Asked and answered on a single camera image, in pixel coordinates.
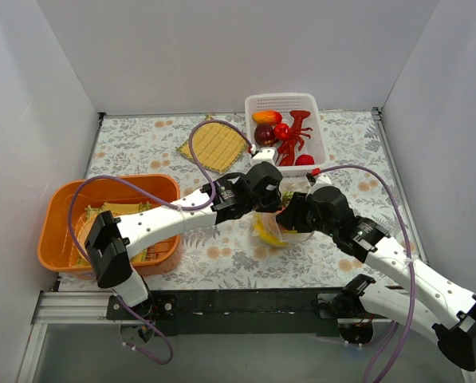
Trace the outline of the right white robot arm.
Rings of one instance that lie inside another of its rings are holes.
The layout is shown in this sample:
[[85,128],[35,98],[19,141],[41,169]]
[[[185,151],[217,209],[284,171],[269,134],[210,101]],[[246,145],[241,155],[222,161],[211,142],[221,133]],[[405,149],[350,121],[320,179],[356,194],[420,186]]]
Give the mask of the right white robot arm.
[[405,248],[372,219],[355,215],[344,194],[325,186],[295,193],[276,218],[298,233],[319,231],[346,255],[387,275],[423,304],[436,321],[431,330],[442,354],[459,368],[476,370],[476,294],[408,257]]

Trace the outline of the yellow fake banana bunch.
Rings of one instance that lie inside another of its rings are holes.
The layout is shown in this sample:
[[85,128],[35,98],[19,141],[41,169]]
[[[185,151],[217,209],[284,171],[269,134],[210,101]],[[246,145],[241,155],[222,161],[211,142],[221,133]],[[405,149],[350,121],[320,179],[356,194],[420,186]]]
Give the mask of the yellow fake banana bunch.
[[253,225],[252,236],[272,247],[287,247],[289,245],[268,232],[260,223]]

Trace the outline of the clear polka dot zip bag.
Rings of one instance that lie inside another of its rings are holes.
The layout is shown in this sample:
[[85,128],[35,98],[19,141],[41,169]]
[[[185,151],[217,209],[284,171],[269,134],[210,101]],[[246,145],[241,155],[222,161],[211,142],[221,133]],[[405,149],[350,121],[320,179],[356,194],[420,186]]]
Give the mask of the clear polka dot zip bag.
[[[310,184],[305,178],[287,178],[281,181],[279,190],[281,194],[287,191],[305,193],[309,190],[309,186]],[[284,209],[281,208],[280,211],[275,211],[274,213],[255,212],[251,221],[252,230],[255,223],[260,223],[268,232],[289,245],[303,243],[313,237],[313,232],[298,233],[296,231],[289,231],[277,223],[276,217],[282,210]]]

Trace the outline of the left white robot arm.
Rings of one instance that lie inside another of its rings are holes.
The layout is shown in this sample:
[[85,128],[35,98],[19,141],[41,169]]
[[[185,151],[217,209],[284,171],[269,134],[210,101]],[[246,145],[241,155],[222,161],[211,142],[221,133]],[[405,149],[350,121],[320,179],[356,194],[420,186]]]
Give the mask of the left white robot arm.
[[85,240],[97,285],[119,297],[133,318],[146,318],[151,313],[151,293],[131,259],[189,230],[240,219],[252,211],[280,211],[281,181],[274,165],[261,162],[246,174],[225,175],[166,205],[118,217],[109,211],[100,213]]

